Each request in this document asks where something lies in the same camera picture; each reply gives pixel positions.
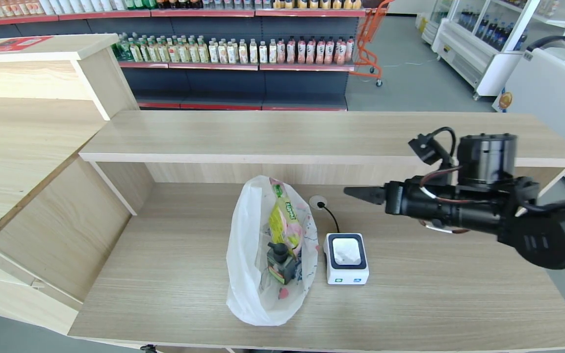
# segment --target wooden countertop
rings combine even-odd
[[[546,272],[495,237],[444,234],[341,187],[324,195],[343,231],[363,233],[370,279],[319,275],[284,326],[254,327],[226,306],[226,249],[242,185],[159,183],[130,220],[69,335],[162,346],[319,352],[511,352],[565,347],[565,302]],[[320,244],[334,231],[314,212]]]
[[[85,146],[87,161],[419,165],[410,139],[519,136],[517,167],[565,167],[565,141],[527,114],[453,112],[128,111]],[[449,134],[438,139],[449,147]]]
[[[0,98],[0,228],[104,124],[92,101]]]
[[[0,53],[2,62],[82,60],[117,42],[117,34],[70,34],[54,36],[21,51]],[[0,38],[0,43],[9,38]]]

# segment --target robotic arm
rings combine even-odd
[[[453,138],[450,153],[435,140],[443,131]],[[498,242],[512,246],[530,263],[561,270],[565,268],[565,201],[535,205],[539,184],[526,176],[514,177],[517,141],[511,134],[464,136],[455,166],[455,132],[442,127],[409,142],[424,163],[441,159],[434,172],[383,187],[347,187],[343,192],[375,205],[385,203],[386,214],[407,215],[432,230],[495,234]],[[457,185],[451,185],[453,172]],[[521,208],[527,212],[520,214]]]

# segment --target power cord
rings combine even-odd
[[[337,227],[337,232],[341,233],[341,232],[339,232],[339,223],[337,223],[337,219],[334,218],[334,214],[332,212],[330,212],[330,210],[326,207],[326,204],[324,204],[322,201],[320,201],[320,202],[318,202],[317,206],[318,206],[318,208],[323,208],[324,210],[326,210],[328,212],[328,214],[330,214],[330,217],[333,218],[334,226]]]

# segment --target display fridge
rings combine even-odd
[[[529,43],[563,34],[565,0],[453,0],[431,48],[478,99],[498,95]]]
[[[437,0],[437,2],[435,2],[430,18],[428,22],[426,22],[424,31],[422,32],[422,39],[424,42],[433,44],[433,40],[435,40],[437,29],[441,24],[441,20],[448,17],[448,13],[453,7],[453,2],[454,0]]]
[[[534,114],[565,139],[565,36],[529,45],[493,107]]]

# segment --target chest freezer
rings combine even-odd
[[[493,108],[534,114],[565,139],[565,36],[542,38],[530,45]]]

